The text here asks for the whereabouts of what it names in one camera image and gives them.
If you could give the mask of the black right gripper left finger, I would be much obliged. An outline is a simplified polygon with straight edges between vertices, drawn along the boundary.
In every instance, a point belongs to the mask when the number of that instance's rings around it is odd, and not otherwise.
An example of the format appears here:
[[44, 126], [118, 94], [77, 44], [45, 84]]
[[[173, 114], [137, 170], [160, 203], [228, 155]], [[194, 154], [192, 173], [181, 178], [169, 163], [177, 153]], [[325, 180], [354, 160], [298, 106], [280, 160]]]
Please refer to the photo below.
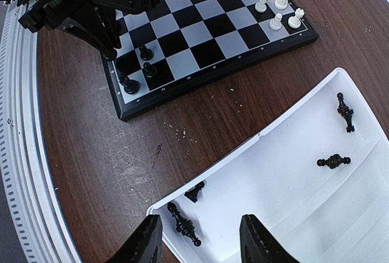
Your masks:
[[147, 215], [134, 233], [108, 262], [161, 262], [162, 221], [159, 215]]

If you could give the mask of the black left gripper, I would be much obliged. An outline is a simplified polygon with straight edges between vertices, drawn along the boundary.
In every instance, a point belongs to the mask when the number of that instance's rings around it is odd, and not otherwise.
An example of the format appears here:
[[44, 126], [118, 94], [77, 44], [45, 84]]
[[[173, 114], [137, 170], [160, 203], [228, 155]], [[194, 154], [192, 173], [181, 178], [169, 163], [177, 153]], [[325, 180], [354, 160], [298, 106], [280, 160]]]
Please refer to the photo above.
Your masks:
[[19, 23], [32, 33], [43, 27], [62, 30], [95, 47], [106, 60], [117, 57], [121, 48], [115, 13], [138, 15], [155, 8], [162, 0], [36, 0]]

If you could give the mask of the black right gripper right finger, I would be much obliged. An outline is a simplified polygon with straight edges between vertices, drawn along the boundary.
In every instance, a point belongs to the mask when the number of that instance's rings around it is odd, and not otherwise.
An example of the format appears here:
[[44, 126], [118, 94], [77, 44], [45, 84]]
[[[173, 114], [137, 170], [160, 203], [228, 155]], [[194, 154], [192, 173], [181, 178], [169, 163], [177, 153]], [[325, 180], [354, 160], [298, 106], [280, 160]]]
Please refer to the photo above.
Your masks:
[[239, 226], [241, 262], [298, 262], [253, 214], [245, 214]]

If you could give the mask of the black chess pawn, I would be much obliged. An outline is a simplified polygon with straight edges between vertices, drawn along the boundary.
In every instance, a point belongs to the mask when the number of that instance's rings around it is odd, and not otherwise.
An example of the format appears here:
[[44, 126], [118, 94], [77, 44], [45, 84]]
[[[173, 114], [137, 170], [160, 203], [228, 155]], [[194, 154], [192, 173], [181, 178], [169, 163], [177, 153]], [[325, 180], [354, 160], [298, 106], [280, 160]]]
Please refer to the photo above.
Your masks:
[[147, 48], [147, 46], [144, 44], [139, 46], [139, 52], [140, 52], [140, 58], [144, 61], [149, 61], [154, 56], [153, 51]]

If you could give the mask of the white plastic tray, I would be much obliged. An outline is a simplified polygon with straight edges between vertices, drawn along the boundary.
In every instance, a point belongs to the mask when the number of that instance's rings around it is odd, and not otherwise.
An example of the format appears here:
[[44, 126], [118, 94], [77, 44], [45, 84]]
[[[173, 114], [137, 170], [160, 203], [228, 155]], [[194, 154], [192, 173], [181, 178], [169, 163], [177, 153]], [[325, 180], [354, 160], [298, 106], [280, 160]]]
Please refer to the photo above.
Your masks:
[[[337, 94], [354, 111], [354, 132]], [[317, 166], [350, 157], [335, 169]], [[184, 196], [205, 186], [193, 203]], [[173, 202], [201, 240], [176, 231]], [[239, 262], [239, 225], [255, 215], [300, 262], [388, 261], [388, 138], [363, 95], [338, 67], [269, 126], [151, 205], [162, 239], [181, 262]]]

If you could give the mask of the black white chessboard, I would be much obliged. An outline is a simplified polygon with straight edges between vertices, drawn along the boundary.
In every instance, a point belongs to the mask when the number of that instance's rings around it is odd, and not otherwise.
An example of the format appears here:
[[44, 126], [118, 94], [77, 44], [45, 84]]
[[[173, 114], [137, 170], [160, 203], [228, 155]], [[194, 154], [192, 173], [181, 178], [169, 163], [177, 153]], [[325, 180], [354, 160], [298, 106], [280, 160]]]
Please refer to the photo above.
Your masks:
[[[297, 6], [285, 10], [267, 0], [267, 10], [258, 13], [259, 0], [163, 0], [138, 15], [117, 11], [121, 48], [114, 61], [103, 63], [115, 110], [127, 121], [156, 106], [180, 97], [218, 78], [258, 64], [268, 58], [314, 42], [318, 33], [306, 18], [298, 29], [287, 21]], [[274, 31], [269, 22], [281, 13], [282, 27]], [[140, 58], [139, 46], [154, 56]], [[157, 67], [147, 78], [143, 64]], [[125, 93], [122, 76], [137, 80], [137, 94]]]

